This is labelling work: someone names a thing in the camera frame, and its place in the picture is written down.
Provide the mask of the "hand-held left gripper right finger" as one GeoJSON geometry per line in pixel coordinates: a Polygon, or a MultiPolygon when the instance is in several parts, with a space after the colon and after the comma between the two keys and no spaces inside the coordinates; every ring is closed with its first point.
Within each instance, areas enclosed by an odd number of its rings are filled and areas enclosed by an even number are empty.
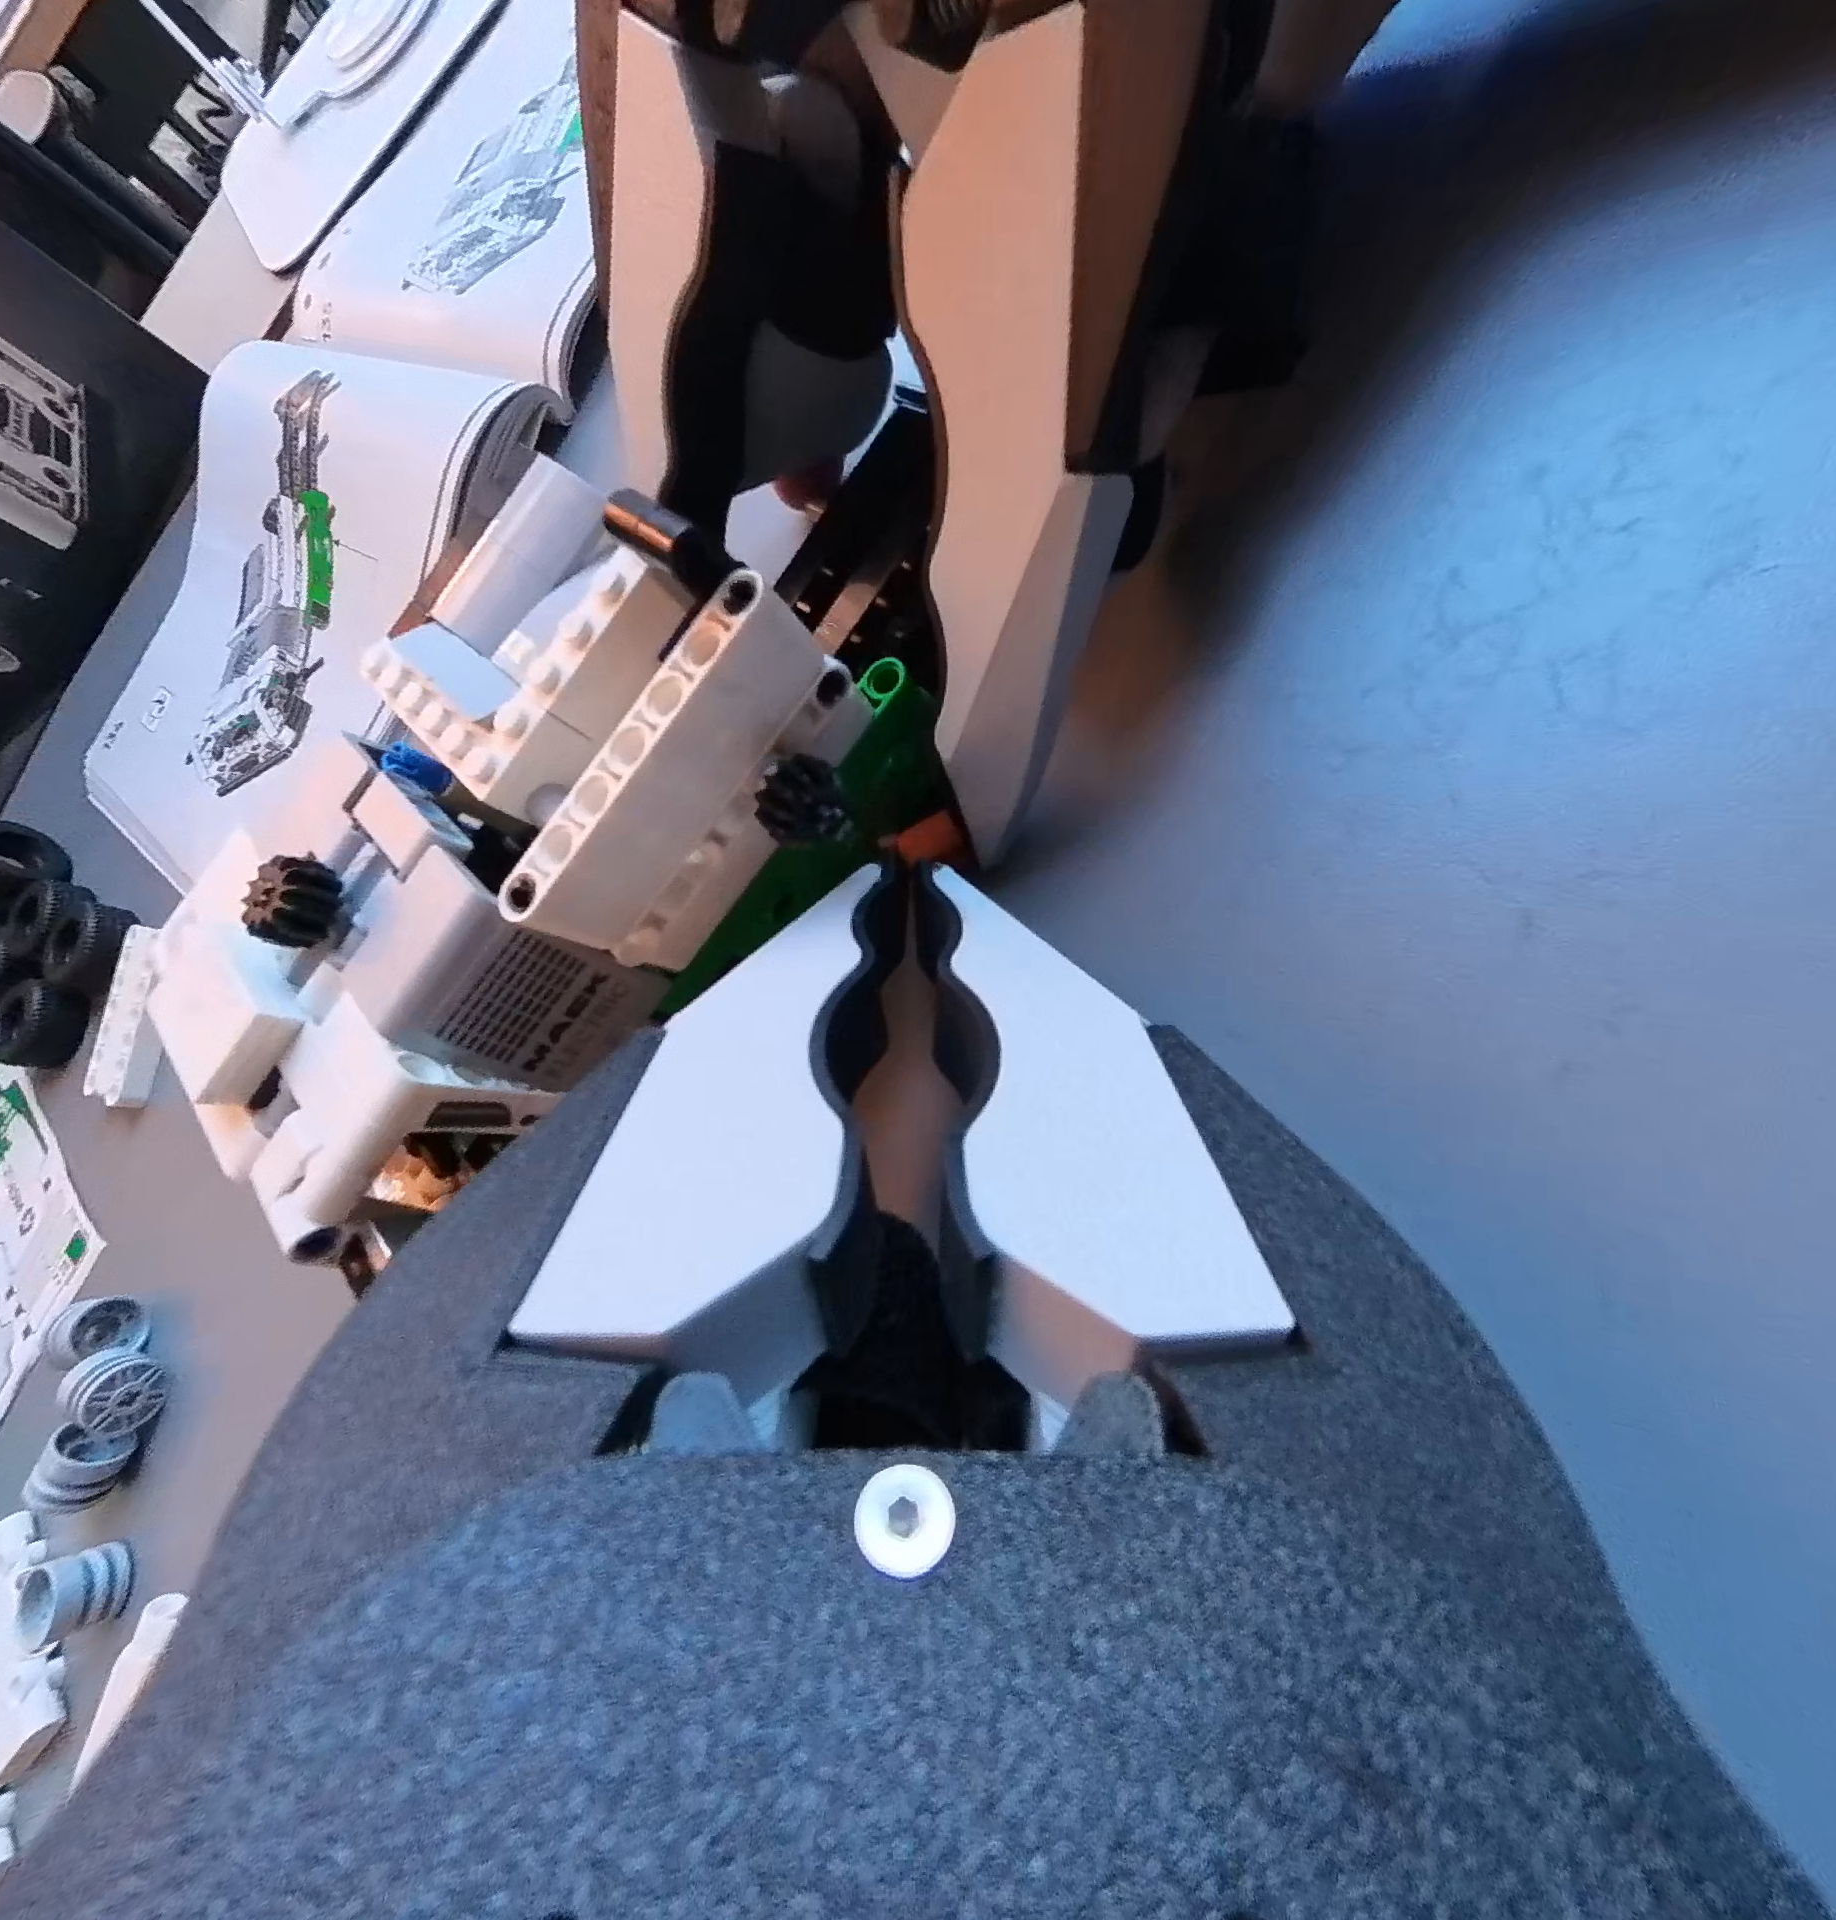
{"type": "Polygon", "coordinates": [[[1149,1021],[969,878],[930,871],[939,1283],[953,1341],[1074,1411],[1106,1376],[1271,1354],[1287,1296],[1149,1021]]]}

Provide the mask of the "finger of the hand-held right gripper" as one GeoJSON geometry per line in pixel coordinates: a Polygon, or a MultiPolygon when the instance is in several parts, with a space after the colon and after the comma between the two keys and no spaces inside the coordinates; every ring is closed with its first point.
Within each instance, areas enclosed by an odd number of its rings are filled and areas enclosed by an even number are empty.
{"type": "Polygon", "coordinates": [[[1044,778],[1130,484],[1069,467],[1083,13],[978,44],[901,194],[901,314],[941,429],[935,748],[986,866],[1044,778]]]}
{"type": "Polygon", "coordinates": [[[604,329],[628,486],[722,539],[746,471],[775,136],[743,4],[619,4],[604,329]]]}

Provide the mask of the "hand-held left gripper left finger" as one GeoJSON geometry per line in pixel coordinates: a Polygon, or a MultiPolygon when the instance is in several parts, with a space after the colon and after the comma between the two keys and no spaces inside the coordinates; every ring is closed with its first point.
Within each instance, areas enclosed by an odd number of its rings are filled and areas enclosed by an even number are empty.
{"type": "Polygon", "coordinates": [[[856,1123],[900,962],[900,878],[866,866],[666,1021],[505,1328],[510,1363],[722,1377],[756,1446],[879,1296],[856,1123]]]}

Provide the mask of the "partly built lego truck model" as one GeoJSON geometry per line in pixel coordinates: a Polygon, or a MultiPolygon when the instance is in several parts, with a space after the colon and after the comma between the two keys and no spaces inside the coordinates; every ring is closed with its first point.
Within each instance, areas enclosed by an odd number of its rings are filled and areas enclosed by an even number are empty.
{"type": "Polygon", "coordinates": [[[200,869],[148,1016],[278,1251],[333,1261],[396,1156],[500,1152],[653,1020],[764,863],[875,841],[900,664],[845,665],[766,579],[548,458],[200,869]]]}

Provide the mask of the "open lego instruction booklet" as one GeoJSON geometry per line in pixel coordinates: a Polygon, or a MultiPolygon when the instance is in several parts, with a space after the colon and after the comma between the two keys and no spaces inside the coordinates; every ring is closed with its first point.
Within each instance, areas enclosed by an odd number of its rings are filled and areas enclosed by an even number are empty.
{"type": "Polygon", "coordinates": [[[361,650],[569,420],[531,379],[324,344],[215,368],[180,584],[85,753],[90,800],[178,891],[309,749],[400,732],[361,650]]]}

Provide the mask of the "white long lego brick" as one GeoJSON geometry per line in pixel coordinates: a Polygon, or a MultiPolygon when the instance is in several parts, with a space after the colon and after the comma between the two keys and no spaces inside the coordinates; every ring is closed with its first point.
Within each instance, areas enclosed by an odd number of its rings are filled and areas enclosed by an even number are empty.
{"type": "Polygon", "coordinates": [[[84,1094],[110,1109],[145,1106],[163,1063],[163,1040],[148,1013],[158,977],[158,944],[156,928],[132,926],[125,933],[90,1034],[84,1094]]]}

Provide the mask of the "grey lego wheel hub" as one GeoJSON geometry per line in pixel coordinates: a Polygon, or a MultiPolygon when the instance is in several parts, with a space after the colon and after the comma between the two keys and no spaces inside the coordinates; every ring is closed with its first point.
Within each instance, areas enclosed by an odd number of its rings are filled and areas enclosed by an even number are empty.
{"type": "Polygon", "coordinates": [[[148,1308],[132,1296],[90,1296],[65,1304],[41,1334],[41,1359],[66,1373],[103,1352],[144,1352],[151,1334],[148,1308]]]}
{"type": "Polygon", "coordinates": [[[119,1433],[76,1423],[55,1427],[25,1473],[19,1504],[36,1514],[61,1514],[107,1500],[136,1475],[150,1433],[150,1425],[119,1433]]]}
{"type": "Polygon", "coordinates": [[[126,1540],[91,1544],[60,1560],[44,1560],[19,1576],[14,1626],[25,1650],[41,1650],[118,1620],[136,1578],[135,1549],[126,1540]]]}
{"type": "Polygon", "coordinates": [[[121,1437],[161,1416],[169,1383],[171,1376],[161,1359],[104,1347],[66,1371],[58,1407],[84,1433],[121,1437]]]}

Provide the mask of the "black lego box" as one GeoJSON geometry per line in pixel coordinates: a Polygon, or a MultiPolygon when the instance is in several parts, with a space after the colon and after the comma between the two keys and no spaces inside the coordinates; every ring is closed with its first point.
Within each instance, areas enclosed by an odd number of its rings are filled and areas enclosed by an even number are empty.
{"type": "Polygon", "coordinates": [[[181,494],[203,387],[0,215],[0,786],[181,494]]]}

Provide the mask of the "lego sticker sheet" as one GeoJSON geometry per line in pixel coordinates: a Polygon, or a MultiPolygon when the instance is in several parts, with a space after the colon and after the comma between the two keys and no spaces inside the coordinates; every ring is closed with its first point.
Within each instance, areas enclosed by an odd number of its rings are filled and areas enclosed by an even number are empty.
{"type": "Polygon", "coordinates": [[[103,1248],[32,1077],[0,1063],[0,1425],[103,1248]]]}

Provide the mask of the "white curved lego panel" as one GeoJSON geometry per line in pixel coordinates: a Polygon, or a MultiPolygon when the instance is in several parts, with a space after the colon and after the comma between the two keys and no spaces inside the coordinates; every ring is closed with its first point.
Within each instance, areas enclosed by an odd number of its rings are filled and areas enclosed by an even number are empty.
{"type": "Polygon", "coordinates": [[[136,1704],[169,1648],[184,1615],[188,1596],[169,1592],[151,1596],[136,1614],[136,1629],[116,1655],[104,1690],[95,1708],[84,1749],[72,1765],[66,1793],[76,1793],[90,1767],[101,1758],[111,1737],[136,1704]]]}

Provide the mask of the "white lego connector piece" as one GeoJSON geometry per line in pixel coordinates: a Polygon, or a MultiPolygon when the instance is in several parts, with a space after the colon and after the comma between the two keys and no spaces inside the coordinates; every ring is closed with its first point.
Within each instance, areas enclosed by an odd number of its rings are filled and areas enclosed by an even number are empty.
{"type": "Polygon", "coordinates": [[[41,1523],[25,1509],[0,1519],[0,1789],[19,1782],[66,1726],[66,1663],[58,1648],[28,1650],[16,1626],[19,1580],[44,1560],[41,1523]]]}

